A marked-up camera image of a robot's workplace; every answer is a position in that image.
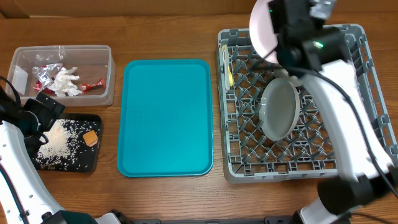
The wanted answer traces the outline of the yellow plastic spoon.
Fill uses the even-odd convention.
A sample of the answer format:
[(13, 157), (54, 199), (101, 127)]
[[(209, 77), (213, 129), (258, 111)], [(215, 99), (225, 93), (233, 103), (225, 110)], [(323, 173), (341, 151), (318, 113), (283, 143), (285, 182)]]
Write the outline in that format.
[(230, 66), (228, 67), (229, 69), (229, 84), (230, 84), (230, 89), (233, 86), (233, 74), (231, 73)]

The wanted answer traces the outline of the grey bowl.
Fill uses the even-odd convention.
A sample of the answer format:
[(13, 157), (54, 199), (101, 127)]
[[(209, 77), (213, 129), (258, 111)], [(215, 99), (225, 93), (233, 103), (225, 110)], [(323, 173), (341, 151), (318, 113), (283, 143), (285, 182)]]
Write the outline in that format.
[(303, 83), (301, 82), (301, 80), (296, 77), (296, 76), (290, 76), (288, 71), (285, 69), (274, 69), (274, 76), (276, 78), (284, 78), (286, 80), (288, 80), (289, 82), (291, 82), (291, 84), (293, 84), (294, 87), (298, 87), (298, 86), (302, 86)]

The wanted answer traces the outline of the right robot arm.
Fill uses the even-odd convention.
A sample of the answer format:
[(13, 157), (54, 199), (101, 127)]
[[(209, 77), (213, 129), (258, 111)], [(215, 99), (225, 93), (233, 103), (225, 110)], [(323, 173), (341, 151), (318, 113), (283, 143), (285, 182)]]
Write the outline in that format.
[(309, 1), (271, 1), (277, 61), (303, 81), (322, 117), (338, 175), (320, 182), (317, 199), (294, 223), (338, 223), (354, 209), (397, 192), (397, 167), (381, 146), (356, 84), (345, 36), (324, 27)]

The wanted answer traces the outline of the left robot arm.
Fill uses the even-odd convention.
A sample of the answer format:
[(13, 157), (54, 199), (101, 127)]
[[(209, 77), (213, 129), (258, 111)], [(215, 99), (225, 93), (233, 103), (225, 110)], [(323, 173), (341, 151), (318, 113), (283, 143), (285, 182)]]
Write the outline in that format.
[(25, 104), (1, 92), (1, 205), (8, 223), (128, 223), (112, 210), (102, 217), (66, 211), (51, 196), (30, 155), (62, 114), (64, 105), (39, 93)]

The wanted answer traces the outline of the pink plate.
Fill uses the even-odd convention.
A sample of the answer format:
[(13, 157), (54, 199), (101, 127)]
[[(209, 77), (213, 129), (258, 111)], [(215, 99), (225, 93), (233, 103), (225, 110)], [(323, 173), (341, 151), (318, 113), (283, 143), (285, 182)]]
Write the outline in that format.
[(256, 53), (264, 58), (277, 46), (277, 37), (274, 34), (271, 10), (268, 3), (271, 0), (257, 0), (249, 20), (249, 35)]

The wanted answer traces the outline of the silver foil wrapper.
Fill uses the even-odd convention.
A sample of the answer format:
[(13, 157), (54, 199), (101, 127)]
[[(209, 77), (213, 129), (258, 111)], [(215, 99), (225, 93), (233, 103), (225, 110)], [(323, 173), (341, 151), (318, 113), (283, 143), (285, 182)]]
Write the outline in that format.
[(56, 74), (62, 68), (62, 63), (53, 63), (44, 65), (42, 67), (34, 67), (32, 69), (32, 74), (37, 78), (37, 81), (34, 84), (34, 89), (47, 94), (55, 93), (53, 90), (49, 89), (49, 86), (53, 84)]

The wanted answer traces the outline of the white napkin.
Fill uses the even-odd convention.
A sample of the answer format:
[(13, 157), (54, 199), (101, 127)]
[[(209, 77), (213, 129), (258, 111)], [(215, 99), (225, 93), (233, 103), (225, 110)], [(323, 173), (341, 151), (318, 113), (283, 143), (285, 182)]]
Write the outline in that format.
[(47, 88), (52, 90), (57, 96), (77, 96), (82, 94), (82, 91), (73, 83), (74, 80), (80, 79), (78, 75), (73, 74), (77, 69), (77, 67), (73, 67), (67, 70), (63, 67)]

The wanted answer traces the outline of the red sauce packet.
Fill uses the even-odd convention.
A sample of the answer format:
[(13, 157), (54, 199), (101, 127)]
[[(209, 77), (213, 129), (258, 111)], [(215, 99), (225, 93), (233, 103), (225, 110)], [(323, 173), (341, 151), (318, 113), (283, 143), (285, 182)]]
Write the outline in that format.
[(87, 84), (87, 83), (81, 84), (80, 85), (80, 90), (81, 90), (82, 93), (87, 93), (87, 92), (89, 92), (89, 91), (91, 91), (91, 90), (93, 90), (93, 89), (95, 89), (97, 87), (106, 88), (106, 82), (105, 82), (104, 78), (100, 78), (99, 81), (97, 83), (94, 83), (94, 84)]

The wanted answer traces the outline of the grey plate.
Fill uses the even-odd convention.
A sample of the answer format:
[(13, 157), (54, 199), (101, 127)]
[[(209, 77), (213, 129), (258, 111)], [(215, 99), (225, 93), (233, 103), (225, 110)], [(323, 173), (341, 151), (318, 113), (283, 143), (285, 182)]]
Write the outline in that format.
[(278, 141), (287, 137), (297, 124), (300, 113), (299, 93), (284, 78), (275, 78), (263, 91), (259, 118), (264, 135)]

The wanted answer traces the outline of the orange food cube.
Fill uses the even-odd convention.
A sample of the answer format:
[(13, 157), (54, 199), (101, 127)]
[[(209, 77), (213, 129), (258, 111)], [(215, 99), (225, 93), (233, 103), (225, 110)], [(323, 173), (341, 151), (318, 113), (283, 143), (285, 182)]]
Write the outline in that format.
[(98, 136), (94, 130), (91, 130), (83, 135), (83, 140), (88, 147), (93, 147), (98, 143)]

